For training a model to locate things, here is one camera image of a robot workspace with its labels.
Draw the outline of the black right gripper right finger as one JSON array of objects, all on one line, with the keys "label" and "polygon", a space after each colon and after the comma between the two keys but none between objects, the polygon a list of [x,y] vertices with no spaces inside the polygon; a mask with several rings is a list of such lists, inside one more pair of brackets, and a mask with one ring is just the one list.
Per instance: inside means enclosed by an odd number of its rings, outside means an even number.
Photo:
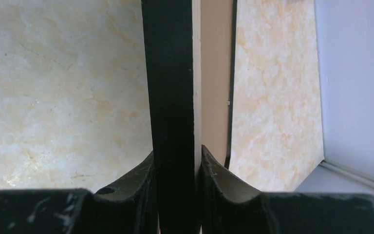
[{"label": "black right gripper right finger", "polygon": [[374,195],[262,192],[202,147],[205,234],[374,234]]}]

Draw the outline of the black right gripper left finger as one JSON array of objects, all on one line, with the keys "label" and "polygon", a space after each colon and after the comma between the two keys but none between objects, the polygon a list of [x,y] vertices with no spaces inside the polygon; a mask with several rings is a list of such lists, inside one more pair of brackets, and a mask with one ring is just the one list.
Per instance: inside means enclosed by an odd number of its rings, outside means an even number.
[{"label": "black right gripper left finger", "polygon": [[95,193],[0,190],[0,234],[156,234],[153,155]]}]

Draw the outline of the wooden picture frame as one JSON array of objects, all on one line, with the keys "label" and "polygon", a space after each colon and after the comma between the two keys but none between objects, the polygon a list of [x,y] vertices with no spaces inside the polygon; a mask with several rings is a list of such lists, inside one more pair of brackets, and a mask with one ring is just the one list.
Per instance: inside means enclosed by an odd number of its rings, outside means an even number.
[{"label": "wooden picture frame", "polygon": [[227,104],[234,0],[141,2],[160,233],[201,229],[202,113]]}]

